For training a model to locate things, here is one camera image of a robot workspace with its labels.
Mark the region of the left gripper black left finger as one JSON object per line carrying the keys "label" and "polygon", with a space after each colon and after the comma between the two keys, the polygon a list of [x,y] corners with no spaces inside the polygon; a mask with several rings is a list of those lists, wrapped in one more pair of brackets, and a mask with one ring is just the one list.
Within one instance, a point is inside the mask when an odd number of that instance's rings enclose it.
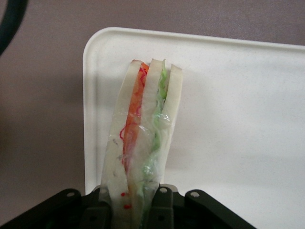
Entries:
{"label": "left gripper black left finger", "polygon": [[96,187],[90,194],[82,197],[83,229],[110,229],[112,209],[109,191],[106,187]]}

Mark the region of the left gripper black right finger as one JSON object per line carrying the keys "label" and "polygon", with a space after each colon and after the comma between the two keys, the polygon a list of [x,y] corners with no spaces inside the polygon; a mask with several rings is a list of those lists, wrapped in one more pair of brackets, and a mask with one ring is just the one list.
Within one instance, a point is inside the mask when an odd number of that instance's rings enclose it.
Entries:
{"label": "left gripper black right finger", "polygon": [[152,199],[145,229],[173,229],[173,191],[169,187],[160,186]]}

